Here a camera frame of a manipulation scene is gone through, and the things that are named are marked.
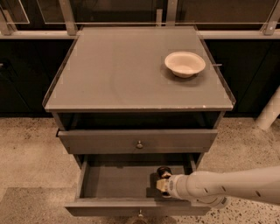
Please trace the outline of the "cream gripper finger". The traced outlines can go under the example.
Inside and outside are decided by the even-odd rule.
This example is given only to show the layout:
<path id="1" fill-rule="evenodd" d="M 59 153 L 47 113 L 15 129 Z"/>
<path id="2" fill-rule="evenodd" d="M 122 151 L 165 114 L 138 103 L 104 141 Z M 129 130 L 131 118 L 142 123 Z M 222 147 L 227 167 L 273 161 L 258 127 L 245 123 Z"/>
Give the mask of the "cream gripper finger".
<path id="1" fill-rule="evenodd" d="M 166 178 L 161 178 L 160 180 L 157 181 L 156 183 L 156 188 L 162 193 L 162 194 L 167 194 L 167 179 Z"/>

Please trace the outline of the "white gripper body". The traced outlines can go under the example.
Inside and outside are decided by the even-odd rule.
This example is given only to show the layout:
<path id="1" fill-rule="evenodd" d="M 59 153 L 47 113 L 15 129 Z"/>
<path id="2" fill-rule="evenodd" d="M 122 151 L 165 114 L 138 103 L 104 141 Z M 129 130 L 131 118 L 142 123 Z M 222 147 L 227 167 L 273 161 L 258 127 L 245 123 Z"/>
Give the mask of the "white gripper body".
<path id="1" fill-rule="evenodd" d="M 186 197 L 186 175 L 171 175 L 167 179 L 167 192 L 172 198 L 183 200 Z"/>

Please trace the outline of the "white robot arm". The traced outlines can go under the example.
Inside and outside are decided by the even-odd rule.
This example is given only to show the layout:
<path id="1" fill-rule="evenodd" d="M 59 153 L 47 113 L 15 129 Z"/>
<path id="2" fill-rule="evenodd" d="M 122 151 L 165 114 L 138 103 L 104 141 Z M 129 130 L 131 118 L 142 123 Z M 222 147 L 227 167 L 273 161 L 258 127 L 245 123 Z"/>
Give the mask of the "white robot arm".
<path id="1" fill-rule="evenodd" d="M 159 167 L 157 174 L 156 188 L 165 198 L 187 200 L 193 207 L 220 209 L 228 204 L 228 197 L 280 204 L 280 166 L 189 175 L 174 175 L 169 167 Z"/>

